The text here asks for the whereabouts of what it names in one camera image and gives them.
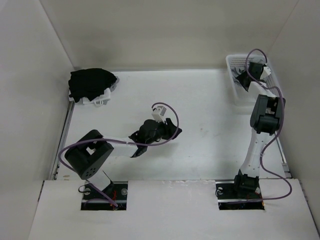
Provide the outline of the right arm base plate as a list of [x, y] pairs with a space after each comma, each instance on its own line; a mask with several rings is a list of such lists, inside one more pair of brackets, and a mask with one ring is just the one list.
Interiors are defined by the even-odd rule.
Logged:
[[264, 210], [261, 191], [237, 192], [233, 180], [215, 182], [219, 210]]

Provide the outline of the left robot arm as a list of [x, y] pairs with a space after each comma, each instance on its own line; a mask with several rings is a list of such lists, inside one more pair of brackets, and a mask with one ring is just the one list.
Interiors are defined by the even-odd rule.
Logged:
[[158, 145], [161, 140], [174, 140], [182, 132], [170, 118], [164, 122], [147, 119], [139, 130], [125, 140], [107, 140], [94, 129], [70, 147], [64, 158], [75, 173], [94, 189], [96, 195], [105, 200], [112, 195], [114, 188], [114, 183], [102, 170], [108, 157], [138, 158], [150, 145]]

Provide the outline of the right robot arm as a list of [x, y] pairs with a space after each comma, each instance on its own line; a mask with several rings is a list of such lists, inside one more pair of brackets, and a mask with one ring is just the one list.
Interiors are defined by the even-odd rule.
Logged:
[[250, 117], [249, 148], [231, 189], [238, 199], [251, 200], [261, 196], [259, 177], [262, 151], [279, 130], [284, 112], [280, 98], [261, 80], [266, 68], [263, 63], [250, 62], [245, 72], [237, 77], [241, 86], [256, 99]]

